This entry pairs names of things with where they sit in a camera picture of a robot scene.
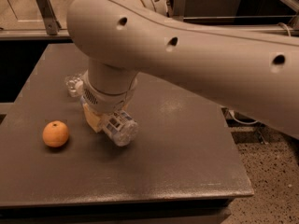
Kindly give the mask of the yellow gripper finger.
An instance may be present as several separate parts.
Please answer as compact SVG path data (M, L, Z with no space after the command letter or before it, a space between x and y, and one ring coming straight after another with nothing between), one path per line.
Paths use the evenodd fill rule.
M96 132L100 133L102 131L102 119L99 115L91 111L90 107L87 104L83 105L83 111L85 119L90 127Z

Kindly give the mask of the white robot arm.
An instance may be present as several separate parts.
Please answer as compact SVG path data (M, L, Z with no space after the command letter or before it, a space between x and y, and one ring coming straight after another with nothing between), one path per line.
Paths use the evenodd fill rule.
M143 72L299 138L297 38L192 25L164 0L75 0L67 30L89 57L84 96L97 113L123 108Z

